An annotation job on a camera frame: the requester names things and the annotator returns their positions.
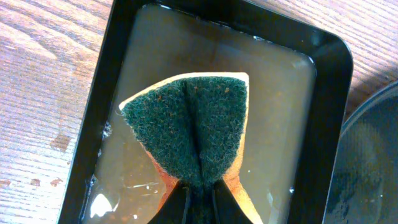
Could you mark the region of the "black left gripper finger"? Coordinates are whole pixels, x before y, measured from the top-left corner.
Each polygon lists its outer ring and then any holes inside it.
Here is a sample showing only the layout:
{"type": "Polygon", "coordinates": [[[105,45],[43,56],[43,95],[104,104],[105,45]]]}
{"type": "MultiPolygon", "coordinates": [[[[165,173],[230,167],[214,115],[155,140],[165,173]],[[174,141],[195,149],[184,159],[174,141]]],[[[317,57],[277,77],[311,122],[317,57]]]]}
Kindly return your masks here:
{"type": "Polygon", "coordinates": [[[179,182],[148,224],[186,224],[189,209],[190,187],[179,182]]]}

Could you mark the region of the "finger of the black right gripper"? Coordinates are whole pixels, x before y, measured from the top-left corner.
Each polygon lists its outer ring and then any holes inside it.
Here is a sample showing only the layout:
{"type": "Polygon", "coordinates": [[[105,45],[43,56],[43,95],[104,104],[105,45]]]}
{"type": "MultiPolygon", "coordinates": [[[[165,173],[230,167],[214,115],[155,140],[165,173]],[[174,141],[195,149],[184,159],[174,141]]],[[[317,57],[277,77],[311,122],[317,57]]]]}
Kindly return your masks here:
{"type": "Polygon", "coordinates": [[[213,186],[214,224],[252,224],[223,180],[213,186]]]}

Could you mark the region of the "yellow sponge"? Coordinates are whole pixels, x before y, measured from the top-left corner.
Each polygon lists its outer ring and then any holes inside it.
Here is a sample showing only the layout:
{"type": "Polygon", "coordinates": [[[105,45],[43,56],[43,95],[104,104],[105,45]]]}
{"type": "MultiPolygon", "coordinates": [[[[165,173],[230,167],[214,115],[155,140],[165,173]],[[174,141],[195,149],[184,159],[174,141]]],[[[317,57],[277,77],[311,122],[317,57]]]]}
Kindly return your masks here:
{"type": "Polygon", "coordinates": [[[223,180],[249,220],[261,222],[239,179],[249,114],[247,73],[176,75],[129,97],[119,109],[165,183],[158,211],[180,182],[190,187],[187,223],[213,223],[213,186],[223,180]]]}

